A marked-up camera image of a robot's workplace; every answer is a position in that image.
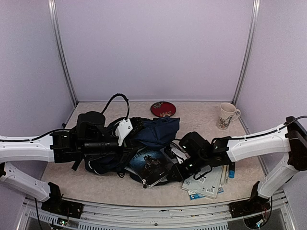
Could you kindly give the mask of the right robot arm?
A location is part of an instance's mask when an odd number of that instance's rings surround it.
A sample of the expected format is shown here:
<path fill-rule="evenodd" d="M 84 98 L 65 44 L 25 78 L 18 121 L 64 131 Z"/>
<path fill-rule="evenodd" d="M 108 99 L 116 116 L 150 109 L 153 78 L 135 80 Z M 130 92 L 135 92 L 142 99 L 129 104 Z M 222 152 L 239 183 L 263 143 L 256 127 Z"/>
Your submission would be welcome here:
<path fill-rule="evenodd" d="M 269 209 L 274 192 L 296 173 L 307 169 L 307 131 L 298 120 L 289 116 L 285 123 L 272 129 L 240 137 L 214 138 L 211 142 L 197 132 L 189 132 L 179 145 L 190 158 L 174 164 L 167 179 L 180 182 L 204 166 L 230 165 L 246 158 L 282 152 L 284 156 L 274 169 L 253 185 L 249 199 L 229 204 L 233 218 Z"/>

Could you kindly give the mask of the navy blue student backpack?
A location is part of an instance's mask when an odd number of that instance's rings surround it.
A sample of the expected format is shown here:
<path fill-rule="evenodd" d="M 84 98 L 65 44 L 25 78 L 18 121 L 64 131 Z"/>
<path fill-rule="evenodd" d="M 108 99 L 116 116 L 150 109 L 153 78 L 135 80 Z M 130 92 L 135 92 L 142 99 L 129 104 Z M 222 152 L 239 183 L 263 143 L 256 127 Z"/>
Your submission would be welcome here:
<path fill-rule="evenodd" d="M 81 151 L 86 170 L 98 175 L 116 172 L 119 177 L 124 177 L 124 168 L 138 150 L 144 147 L 151 150 L 164 148 L 175 139 L 180 127 L 179 118 L 133 117 L 129 133 L 119 144 L 116 130 L 127 118 L 121 117 L 108 126 L 105 126 L 105 119 L 100 113 L 81 114 L 70 131 L 71 141 Z"/>

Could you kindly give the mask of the dark Wuthering Heights book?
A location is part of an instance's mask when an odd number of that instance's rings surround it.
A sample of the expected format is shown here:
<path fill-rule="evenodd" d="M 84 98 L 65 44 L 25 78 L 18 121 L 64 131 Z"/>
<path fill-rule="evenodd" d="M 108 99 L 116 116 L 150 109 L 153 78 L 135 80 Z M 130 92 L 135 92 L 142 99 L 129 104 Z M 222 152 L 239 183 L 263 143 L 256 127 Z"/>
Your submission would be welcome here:
<path fill-rule="evenodd" d="M 174 162 L 161 150 L 143 148 L 138 151 L 125 167 L 130 177 L 140 182 L 143 188 L 165 185 Z"/>

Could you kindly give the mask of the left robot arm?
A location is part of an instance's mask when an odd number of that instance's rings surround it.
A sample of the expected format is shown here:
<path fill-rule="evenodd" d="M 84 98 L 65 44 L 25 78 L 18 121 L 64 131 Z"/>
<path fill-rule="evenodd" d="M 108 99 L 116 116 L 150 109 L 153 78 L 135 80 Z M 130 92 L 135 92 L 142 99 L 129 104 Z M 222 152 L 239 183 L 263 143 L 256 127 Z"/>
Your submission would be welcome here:
<path fill-rule="evenodd" d="M 120 120 L 115 135 L 105 127 L 105 116 L 91 111 L 80 114 L 72 129 L 56 129 L 38 137 L 0 139 L 0 180 L 40 202 L 47 202 L 57 213 L 67 209 L 59 186 L 40 181 L 12 165 L 13 161 L 73 162 L 76 170 L 83 159 L 94 160 L 111 153 L 122 153 L 123 142 L 132 131 L 129 118 Z"/>

